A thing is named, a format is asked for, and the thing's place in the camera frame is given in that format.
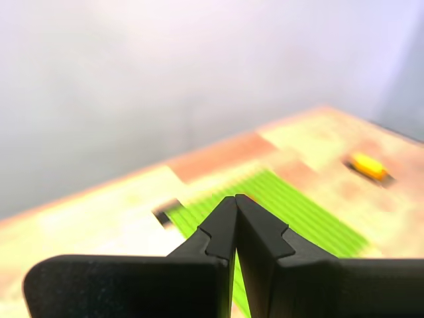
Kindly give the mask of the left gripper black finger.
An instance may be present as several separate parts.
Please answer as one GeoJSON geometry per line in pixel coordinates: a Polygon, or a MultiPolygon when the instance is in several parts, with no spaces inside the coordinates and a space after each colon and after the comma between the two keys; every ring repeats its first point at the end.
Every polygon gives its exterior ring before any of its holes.
{"type": "Polygon", "coordinates": [[[32,317],[229,317],[237,203],[224,198],[167,256],[60,255],[33,266],[32,317]]]}
{"type": "Polygon", "coordinates": [[[422,317],[421,259],[338,258],[237,195],[237,252],[253,317],[422,317]]]}

